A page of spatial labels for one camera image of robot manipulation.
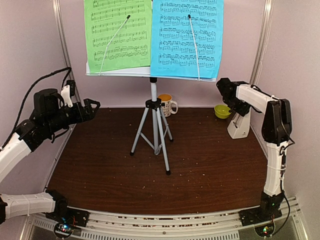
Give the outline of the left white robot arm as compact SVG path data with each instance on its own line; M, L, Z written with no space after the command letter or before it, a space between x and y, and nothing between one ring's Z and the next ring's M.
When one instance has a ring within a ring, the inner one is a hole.
M71 88L65 86L61 92L47 88L33 96L34 110L28 119L13 130L9 142L0 151L0 179L30 153L33 153L45 140L54 142L71 125L95 118L101 104L86 98L83 103L72 102ZM67 199L55 190L41 193L0 195L0 221L36 213L46 213L51 218L67 222L72 218Z

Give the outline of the light blue music stand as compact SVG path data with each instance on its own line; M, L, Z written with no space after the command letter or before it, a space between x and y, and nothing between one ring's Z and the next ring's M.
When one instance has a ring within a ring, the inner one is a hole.
M163 106L161 99L158 98L157 94L157 80L158 78L169 78L169 79L185 79L185 80L196 80L196 81L214 81L215 79L208 80L198 80L190 77L165 77L165 76L151 76L150 66L146 67L137 67L137 68L127 68L120 70L112 70L103 72L102 74L89 74L88 73L88 64L86 63L86 73L89 76L132 76L132 77L147 77L150 81L151 86L151 98L146 101L145 109L143 112L143 117L146 118L148 113L152 113L153 120L153 141L149 142L150 147L154 150L154 153L158 155L162 153L163 155L167 154L166 150L166 138L171 138L172 134L167 123L166 117L164 115Z

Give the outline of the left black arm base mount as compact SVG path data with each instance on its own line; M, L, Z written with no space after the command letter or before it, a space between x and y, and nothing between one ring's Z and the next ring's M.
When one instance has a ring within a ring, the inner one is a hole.
M50 213L45 213L45 216L57 222L53 232L58 238L68 238L75 230L79 231L80 227L87 226L89 219L88 211L69 207L68 200L56 190L46 190L45 192L54 201L54 210Z

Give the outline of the blue paper sheet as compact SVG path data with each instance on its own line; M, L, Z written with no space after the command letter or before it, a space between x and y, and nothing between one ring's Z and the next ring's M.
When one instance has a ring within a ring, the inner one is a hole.
M223 0L155 0L152 3L150 75L217 78L222 60Z

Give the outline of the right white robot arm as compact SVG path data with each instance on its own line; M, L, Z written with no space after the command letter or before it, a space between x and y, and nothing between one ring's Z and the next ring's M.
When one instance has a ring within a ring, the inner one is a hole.
M264 115L261 134L267 146L267 175L256 216L259 220L266 221L284 199L287 149L295 143L290 137L290 101L267 94L256 85L245 81L231 81L227 77L221 78L216 86L223 102L236 113L227 128L233 139L245 137L244 131L250 127L252 109Z

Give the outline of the green sheet music page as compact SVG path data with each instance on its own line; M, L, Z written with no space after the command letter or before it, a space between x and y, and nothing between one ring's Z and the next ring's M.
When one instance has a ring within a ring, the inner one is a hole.
M85 0L88 74L151 64L150 0Z

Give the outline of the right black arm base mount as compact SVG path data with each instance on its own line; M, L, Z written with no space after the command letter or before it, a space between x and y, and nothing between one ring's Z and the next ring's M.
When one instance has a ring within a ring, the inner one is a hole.
M261 199L258 207L241 210L239 217L242 226L259 224L281 217L280 205L283 199L282 196L266 197Z

